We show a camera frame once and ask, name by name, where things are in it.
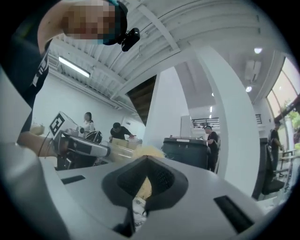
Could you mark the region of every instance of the white shirt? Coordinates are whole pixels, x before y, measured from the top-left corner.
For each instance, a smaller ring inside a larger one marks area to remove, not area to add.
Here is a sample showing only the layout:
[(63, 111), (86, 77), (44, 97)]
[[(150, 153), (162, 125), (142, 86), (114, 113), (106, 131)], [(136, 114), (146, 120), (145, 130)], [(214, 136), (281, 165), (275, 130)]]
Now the white shirt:
[(84, 131), (86, 131), (86, 132), (95, 131), (95, 127), (94, 127), (94, 123), (93, 122), (84, 121), (82, 127), (84, 128)]

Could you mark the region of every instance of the ceiling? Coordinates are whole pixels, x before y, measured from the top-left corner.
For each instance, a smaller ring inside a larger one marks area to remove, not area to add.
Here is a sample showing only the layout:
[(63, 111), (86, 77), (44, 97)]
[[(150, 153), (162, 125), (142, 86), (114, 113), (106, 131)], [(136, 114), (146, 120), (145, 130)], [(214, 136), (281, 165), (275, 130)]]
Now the ceiling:
[[(214, 45), (238, 76), (243, 75), (246, 59), (260, 59), (264, 65), (260, 85), (270, 68), (273, 50), (283, 50), (275, 28), (242, 0), (121, 1), (128, 8), (128, 30), (137, 27), (141, 32), (141, 40), (128, 52), (122, 52), (120, 45), (91, 45), (65, 35), (52, 41), (49, 52), (51, 74), (115, 109), (135, 113), (126, 93), (172, 66), (189, 79), (183, 83), (187, 91), (197, 91), (188, 104), (212, 104), (214, 98), (209, 96), (211, 89), (203, 69), (193, 60), (191, 40), (201, 38)], [(254, 56), (252, 49), (257, 45), (269, 50)], [(59, 56), (90, 72), (90, 78), (58, 63)], [(250, 97), (254, 99), (258, 91)]]

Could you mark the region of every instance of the round light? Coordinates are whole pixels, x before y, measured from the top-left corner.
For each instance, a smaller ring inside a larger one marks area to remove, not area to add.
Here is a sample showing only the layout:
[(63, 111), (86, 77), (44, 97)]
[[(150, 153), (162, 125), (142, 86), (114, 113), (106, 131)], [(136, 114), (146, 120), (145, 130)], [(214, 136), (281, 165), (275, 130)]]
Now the round light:
[(254, 49), (254, 52), (256, 54), (260, 54), (262, 52), (262, 50), (263, 50), (262, 48), (257, 47), (257, 48)]
[(246, 88), (246, 92), (251, 92), (251, 90), (252, 90), (252, 87), (250, 87), (250, 86)]

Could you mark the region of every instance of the container lid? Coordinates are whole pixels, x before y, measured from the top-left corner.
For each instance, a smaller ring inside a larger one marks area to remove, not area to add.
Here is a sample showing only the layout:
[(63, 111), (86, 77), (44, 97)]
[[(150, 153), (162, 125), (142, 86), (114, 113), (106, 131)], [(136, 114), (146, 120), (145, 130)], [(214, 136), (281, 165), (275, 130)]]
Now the container lid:
[(166, 137), (164, 139), (164, 143), (184, 143), (184, 144), (200, 144), (200, 145), (205, 145), (206, 141), (202, 140), (202, 139), (195, 139), (195, 138), (191, 138), (191, 137)]

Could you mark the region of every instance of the white label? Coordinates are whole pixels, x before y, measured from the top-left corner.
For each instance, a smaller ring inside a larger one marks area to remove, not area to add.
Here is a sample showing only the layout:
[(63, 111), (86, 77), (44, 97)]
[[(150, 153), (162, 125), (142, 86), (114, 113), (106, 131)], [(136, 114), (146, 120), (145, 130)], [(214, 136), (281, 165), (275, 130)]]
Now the white label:
[(189, 143), (189, 139), (176, 139), (178, 142)]

